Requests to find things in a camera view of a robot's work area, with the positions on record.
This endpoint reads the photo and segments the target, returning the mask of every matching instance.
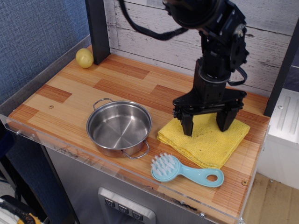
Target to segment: lemon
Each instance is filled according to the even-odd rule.
[[[89,68],[93,64],[93,54],[89,49],[82,48],[76,53],[76,61],[82,68]]]

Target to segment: brush bristles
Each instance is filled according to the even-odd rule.
[[[167,176],[174,170],[175,161],[173,157],[167,153],[160,154],[160,157],[155,155],[155,159],[152,159],[152,170],[158,176]]]

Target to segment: wooden countertop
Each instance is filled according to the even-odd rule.
[[[193,77],[152,65],[110,55],[100,65],[88,69],[75,60],[47,82],[10,114],[9,125],[44,145],[64,148],[101,164],[128,179],[163,193],[187,209],[208,217],[235,223],[241,215],[270,118],[263,116],[268,98],[248,93],[237,119],[251,128],[222,167],[224,183],[207,188],[178,176],[159,183],[150,173],[151,159],[160,152],[175,155],[183,164],[197,165],[156,139],[157,132],[172,118],[173,99],[189,92]],[[111,158],[101,154],[86,133],[86,122],[93,104],[101,98],[130,100],[142,104],[151,114],[148,155],[137,159]],[[135,154],[143,154],[146,148]]]

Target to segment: metal pot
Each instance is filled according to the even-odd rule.
[[[111,102],[96,109],[96,104],[103,100]],[[87,133],[101,153],[110,157],[127,156],[138,159],[149,152],[146,138],[150,133],[152,120],[144,107],[131,101],[104,98],[95,102],[93,108],[94,112],[87,121]],[[146,153],[131,157],[144,145],[148,148]]]

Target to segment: yellow towel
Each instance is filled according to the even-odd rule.
[[[221,168],[250,129],[235,119],[222,132],[216,123],[216,113],[194,116],[193,122],[192,137],[184,135],[178,119],[172,119],[158,132],[157,139],[202,168]]]

